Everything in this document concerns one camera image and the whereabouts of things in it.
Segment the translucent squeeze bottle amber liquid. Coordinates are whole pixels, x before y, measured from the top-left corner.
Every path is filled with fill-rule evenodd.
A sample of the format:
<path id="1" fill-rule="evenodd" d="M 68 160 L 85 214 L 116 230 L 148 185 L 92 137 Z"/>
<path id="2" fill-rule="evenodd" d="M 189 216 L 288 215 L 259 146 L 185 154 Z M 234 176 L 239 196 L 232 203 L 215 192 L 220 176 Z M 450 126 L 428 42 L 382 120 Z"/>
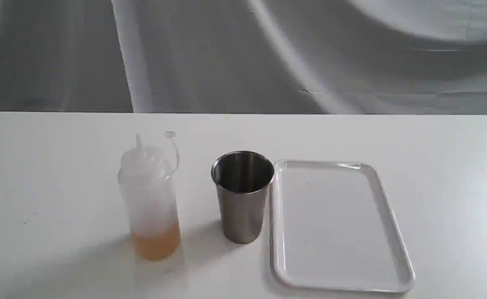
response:
<path id="1" fill-rule="evenodd" d="M 140 135 L 136 135 L 135 146 L 128 149 L 120 160 L 117 180 L 132 240 L 137 255 L 146 260 L 167 259 L 181 244 L 172 178 L 180 163 L 175 136 L 174 131 L 165 132 L 165 138 L 175 151 L 175 165 L 157 146 L 143 144 Z"/>

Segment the stainless steel cup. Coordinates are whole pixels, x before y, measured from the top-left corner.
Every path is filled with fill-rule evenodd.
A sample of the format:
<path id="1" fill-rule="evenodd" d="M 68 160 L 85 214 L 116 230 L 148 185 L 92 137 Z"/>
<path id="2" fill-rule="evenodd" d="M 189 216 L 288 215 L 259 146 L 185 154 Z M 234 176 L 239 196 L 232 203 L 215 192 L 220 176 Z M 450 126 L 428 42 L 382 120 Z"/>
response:
<path id="1" fill-rule="evenodd" d="M 254 242 L 262 231 L 264 209 L 275 176 L 272 162 L 253 151 L 232 151 L 211 167 L 222 230 L 236 244 Z"/>

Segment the grey fabric backdrop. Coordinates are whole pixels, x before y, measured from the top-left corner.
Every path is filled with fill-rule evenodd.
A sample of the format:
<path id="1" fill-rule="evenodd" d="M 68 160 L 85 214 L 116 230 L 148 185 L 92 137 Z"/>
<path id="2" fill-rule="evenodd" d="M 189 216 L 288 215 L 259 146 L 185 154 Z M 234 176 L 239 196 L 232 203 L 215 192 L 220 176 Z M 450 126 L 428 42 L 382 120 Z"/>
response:
<path id="1" fill-rule="evenodd" d="M 0 0 L 0 110 L 487 114 L 487 0 Z"/>

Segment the white plastic tray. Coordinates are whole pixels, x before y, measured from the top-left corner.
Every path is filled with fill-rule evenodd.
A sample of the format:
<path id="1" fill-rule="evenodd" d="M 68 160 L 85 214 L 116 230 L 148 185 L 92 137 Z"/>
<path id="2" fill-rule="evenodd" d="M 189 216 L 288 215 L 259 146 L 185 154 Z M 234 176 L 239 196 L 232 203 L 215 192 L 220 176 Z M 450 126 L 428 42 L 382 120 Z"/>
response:
<path id="1" fill-rule="evenodd" d="M 285 159 L 269 196 L 272 270 L 290 287 L 402 294 L 415 274 L 376 170 Z"/>

